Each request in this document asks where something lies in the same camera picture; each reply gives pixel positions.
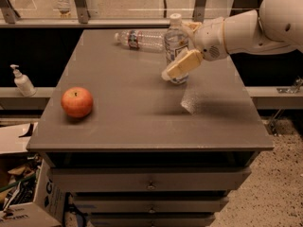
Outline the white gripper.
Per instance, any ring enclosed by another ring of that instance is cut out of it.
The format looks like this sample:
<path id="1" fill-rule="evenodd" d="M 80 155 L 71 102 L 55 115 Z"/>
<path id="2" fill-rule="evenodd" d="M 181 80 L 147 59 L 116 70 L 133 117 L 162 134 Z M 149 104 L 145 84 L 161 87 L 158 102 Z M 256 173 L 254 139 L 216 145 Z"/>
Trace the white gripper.
<path id="1" fill-rule="evenodd" d="M 224 18 L 201 22 L 182 23 L 182 29 L 192 37 L 196 49 L 183 49 L 162 72 L 163 80 L 177 79 L 198 67 L 203 58 L 206 61 L 225 59 L 228 55 L 224 45 Z"/>

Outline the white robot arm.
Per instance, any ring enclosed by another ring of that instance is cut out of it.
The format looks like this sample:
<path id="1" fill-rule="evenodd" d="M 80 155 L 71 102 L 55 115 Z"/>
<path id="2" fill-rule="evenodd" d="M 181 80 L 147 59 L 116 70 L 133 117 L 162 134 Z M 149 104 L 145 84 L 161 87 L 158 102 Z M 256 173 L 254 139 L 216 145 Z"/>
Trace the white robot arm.
<path id="1" fill-rule="evenodd" d="M 303 52 L 303 0 L 263 0 L 259 9 L 204 23 L 185 24 L 193 42 L 162 72 L 162 79 L 185 76 L 202 64 L 231 54 Z"/>

